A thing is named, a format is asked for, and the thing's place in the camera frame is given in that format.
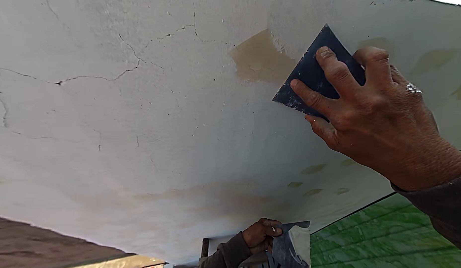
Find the green wall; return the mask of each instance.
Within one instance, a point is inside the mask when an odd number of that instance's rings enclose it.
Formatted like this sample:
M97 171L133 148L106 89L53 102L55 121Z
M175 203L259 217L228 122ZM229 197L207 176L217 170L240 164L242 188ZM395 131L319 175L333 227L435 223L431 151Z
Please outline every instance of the green wall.
M461 268L461 251L395 194L312 234L311 266Z

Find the ceiling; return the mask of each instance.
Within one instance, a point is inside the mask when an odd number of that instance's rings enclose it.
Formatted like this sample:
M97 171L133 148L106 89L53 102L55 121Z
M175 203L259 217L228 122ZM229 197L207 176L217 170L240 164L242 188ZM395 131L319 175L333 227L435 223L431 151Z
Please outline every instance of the ceiling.
M0 216L181 264L262 216L317 230L389 194L271 101L325 23L387 49L461 148L461 7L0 0Z

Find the forearm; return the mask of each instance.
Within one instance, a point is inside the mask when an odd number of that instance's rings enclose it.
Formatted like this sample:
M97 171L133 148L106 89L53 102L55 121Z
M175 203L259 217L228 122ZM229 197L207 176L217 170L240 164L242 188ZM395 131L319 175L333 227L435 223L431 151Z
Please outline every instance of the forearm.
M199 268L237 268L239 264L251 256L249 247L244 241L242 232L236 234L227 243L220 244L217 251L207 257Z
M394 184L392 186L430 216L434 228L461 250L461 175L420 191L405 191Z

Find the plastic scraper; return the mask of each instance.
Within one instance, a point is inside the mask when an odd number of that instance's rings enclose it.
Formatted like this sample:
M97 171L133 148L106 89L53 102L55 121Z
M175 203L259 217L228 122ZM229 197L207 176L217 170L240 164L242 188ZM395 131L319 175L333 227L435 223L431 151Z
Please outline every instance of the plastic scraper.
M293 69L290 76L287 78L283 86L277 92L273 101L281 103L285 106L293 108L302 113L319 116L328 121L328 119L321 113L307 106L297 94L290 88L290 82L293 79L299 79L304 82L309 88L331 99L338 99L340 95L336 92L335 88L326 80L323 69L317 62L315 54L320 47L327 46L333 52L339 61L344 62L354 79L363 86L366 82L364 76L364 69L361 65L351 56L351 54L340 43L335 34L331 31L328 24L325 24L318 36L315 38L311 46L305 52L295 69Z

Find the person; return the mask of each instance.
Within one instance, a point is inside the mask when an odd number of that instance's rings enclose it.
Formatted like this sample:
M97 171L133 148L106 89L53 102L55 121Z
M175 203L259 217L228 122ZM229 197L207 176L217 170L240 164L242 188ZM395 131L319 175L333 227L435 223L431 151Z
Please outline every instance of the person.
M293 91L329 119L305 115L312 130L330 149L390 180L396 192L427 214L436 231L461 250L461 151L439 135L422 91L389 63L388 52L376 47L353 55L365 68L363 86L328 47L320 48L316 58L340 99L291 81ZM281 235L279 229L271 232L276 223L260 219L219 245L199 267L233 268L257 249L271 250L272 237Z

